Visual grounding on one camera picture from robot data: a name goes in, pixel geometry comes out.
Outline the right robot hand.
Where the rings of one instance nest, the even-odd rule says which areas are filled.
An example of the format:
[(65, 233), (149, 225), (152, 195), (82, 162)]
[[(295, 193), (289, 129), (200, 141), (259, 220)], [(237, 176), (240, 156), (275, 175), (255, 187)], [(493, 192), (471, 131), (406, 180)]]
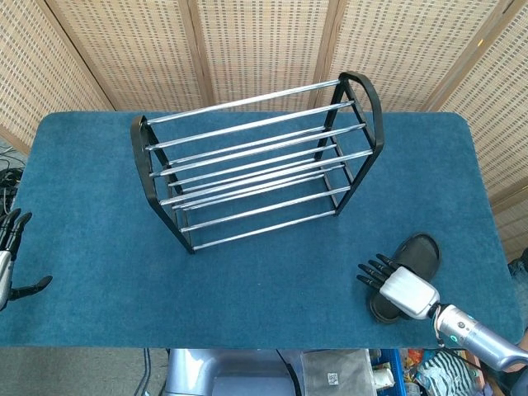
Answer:
[(378, 253), (376, 260), (358, 267), (362, 274), (356, 279), (379, 292), (409, 318), (431, 318), (440, 305), (438, 290), (400, 262)]

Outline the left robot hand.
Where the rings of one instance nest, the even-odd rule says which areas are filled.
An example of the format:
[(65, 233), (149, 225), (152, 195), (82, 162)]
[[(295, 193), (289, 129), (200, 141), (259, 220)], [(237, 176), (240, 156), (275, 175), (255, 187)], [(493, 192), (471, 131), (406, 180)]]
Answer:
[(1, 216), (1, 310), (4, 310), (10, 301), (41, 292), (53, 280), (53, 276), (45, 276), (34, 285), (20, 288), (12, 286), (12, 273), (21, 237), (31, 217), (31, 212), (21, 214), (20, 208)]

